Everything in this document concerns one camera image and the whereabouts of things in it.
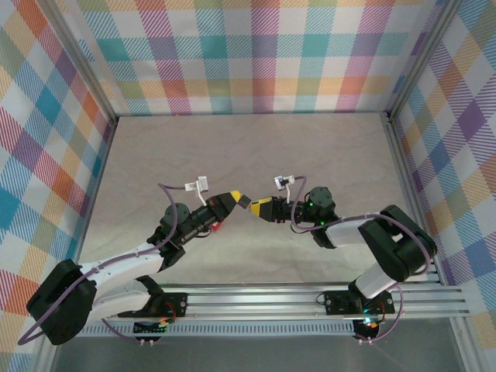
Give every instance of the beige floor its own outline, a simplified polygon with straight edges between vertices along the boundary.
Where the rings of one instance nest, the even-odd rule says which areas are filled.
[[[329,187],[339,215],[405,207],[378,114],[227,115],[122,118],[109,155],[81,262],[144,241],[168,206],[158,182],[181,185],[208,176],[210,195],[241,190],[277,195],[274,176],[304,174],[307,190]],[[177,202],[199,206],[192,193]],[[289,225],[237,208],[208,239],[186,246],[168,283],[351,281],[373,262],[366,247],[318,247]]]

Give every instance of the plaid fabric backdrop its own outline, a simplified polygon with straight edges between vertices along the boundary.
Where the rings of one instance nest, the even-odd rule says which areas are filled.
[[[123,115],[383,111],[442,2],[57,0]]]
[[[111,128],[35,0],[0,9],[0,372],[20,372],[27,300],[74,255]]]
[[[496,368],[496,1],[465,0],[408,105],[402,144],[451,284]]]

